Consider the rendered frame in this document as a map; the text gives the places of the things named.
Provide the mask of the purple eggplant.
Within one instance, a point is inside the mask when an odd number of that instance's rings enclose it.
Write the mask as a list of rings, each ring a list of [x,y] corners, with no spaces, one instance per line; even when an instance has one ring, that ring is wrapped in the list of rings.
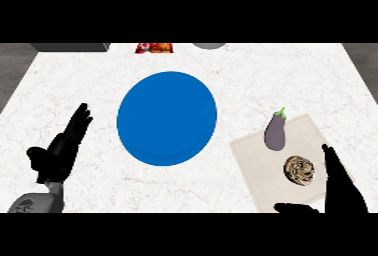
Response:
[[[273,151],[280,151],[285,147],[285,109],[273,113],[268,125],[264,131],[264,144]]]

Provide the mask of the grey round object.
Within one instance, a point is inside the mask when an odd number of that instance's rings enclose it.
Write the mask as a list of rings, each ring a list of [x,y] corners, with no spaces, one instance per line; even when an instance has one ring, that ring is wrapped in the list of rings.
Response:
[[[200,49],[212,50],[221,48],[226,43],[193,43],[193,45]]]

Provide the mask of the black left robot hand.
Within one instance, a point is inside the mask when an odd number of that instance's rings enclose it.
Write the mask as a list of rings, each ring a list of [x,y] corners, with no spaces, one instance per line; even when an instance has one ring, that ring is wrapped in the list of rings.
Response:
[[[78,146],[81,144],[88,124],[93,120],[87,104],[81,103],[69,119],[66,128],[59,133],[45,149],[29,147],[26,156],[31,169],[37,172],[37,183],[63,182],[71,174]]]

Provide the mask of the red orange packet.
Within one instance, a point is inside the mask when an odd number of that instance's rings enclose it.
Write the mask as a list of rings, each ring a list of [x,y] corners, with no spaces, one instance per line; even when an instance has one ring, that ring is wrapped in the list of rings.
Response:
[[[169,43],[138,43],[136,47],[136,53],[171,53],[172,45]]]

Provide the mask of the brown cupcake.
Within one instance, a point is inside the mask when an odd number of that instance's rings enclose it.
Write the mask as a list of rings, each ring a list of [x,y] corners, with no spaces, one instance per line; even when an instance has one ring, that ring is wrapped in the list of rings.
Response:
[[[314,178],[313,163],[301,156],[291,156],[283,164],[283,174],[292,183],[307,186]]]

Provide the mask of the blue plate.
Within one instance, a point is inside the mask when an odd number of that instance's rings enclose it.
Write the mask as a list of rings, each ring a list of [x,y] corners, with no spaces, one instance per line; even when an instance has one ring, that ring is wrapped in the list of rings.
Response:
[[[131,156],[152,166],[172,166],[205,148],[217,123],[217,106],[205,84],[167,71],[143,78],[118,108],[116,130]]]

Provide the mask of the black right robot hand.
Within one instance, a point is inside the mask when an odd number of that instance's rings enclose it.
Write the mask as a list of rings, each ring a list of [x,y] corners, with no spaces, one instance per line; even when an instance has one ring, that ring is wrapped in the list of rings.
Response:
[[[322,145],[326,166],[326,214],[367,214],[367,206],[361,193],[347,174],[336,152],[326,144]]]

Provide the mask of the beige placemat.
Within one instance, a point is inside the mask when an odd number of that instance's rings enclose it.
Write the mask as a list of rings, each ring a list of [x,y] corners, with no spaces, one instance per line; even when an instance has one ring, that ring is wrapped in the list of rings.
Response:
[[[264,132],[230,142],[230,149],[257,211],[273,213],[276,203],[310,204],[325,196],[326,171],[322,145],[327,143],[307,114],[285,122],[285,147],[273,151],[264,144]],[[289,181],[283,174],[286,160],[299,156],[313,164],[314,175],[308,185]]]

